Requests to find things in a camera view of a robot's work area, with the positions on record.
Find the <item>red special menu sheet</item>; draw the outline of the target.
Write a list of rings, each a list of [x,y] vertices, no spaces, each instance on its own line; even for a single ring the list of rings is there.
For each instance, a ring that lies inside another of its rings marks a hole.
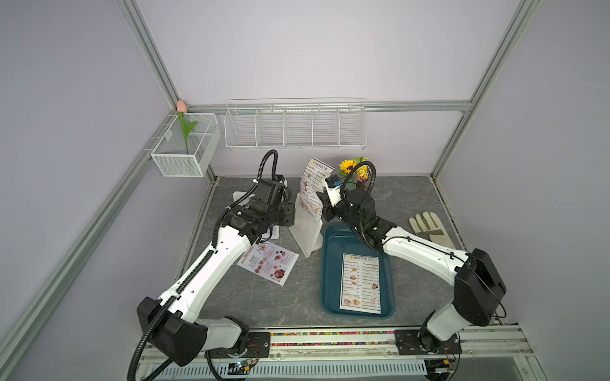
[[[284,286],[299,255],[276,244],[253,245],[238,260],[237,265],[266,280]]]

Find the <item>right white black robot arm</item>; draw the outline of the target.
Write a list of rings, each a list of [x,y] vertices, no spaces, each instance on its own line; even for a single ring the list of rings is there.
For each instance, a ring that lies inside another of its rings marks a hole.
[[[348,181],[362,167],[368,170],[370,185],[347,189]],[[369,161],[356,164],[344,179],[327,176],[317,194],[322,217],[328,222],[339,218],[369,249],[415,264],[453,287],[453,299],[432,312],[419,328],[420,349],[436,353],[457,339],[464,328],[489,325],[503,307],[501,300],[507,291],[489,254],[480,249],[466,252],[436,244],[379,217],[370,195],[375,180],[376,168]]]

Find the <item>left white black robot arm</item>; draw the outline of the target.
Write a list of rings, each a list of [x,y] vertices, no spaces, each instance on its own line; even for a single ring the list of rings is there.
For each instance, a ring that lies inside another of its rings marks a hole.
[[[279,154],[263,156],[254,185],[227,206],[213,226],[211,243],[190,268],[158,298],[144,298],[137,308],[143,331],[130,360],[127,379],[135,380],[145,347],[152,344],[165,362],[147,378],[155,379],[169,365],[184,366],[201,352],[225,349],[236,355],[248,351],[249,328],[234,317],[200,319],[211,292],[233,263],[277,225],[294,222],[292,192],[277,174]]]

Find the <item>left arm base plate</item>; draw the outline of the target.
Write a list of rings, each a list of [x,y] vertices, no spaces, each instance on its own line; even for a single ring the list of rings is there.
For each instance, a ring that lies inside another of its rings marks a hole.
[[[271,349],[271,333],[269,331],[250,331],[246,339],[231,349],[211,349],[212,359],[229,358],[268,358]]]

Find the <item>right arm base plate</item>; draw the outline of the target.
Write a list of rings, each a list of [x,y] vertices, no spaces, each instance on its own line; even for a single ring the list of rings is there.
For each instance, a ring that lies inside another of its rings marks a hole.
[[[427,331],[416,329],[395,330],[395,341],[401,356],[410,355],[454,355],[462,354],[462,346],[457,333],[447,341],[440,341]]]

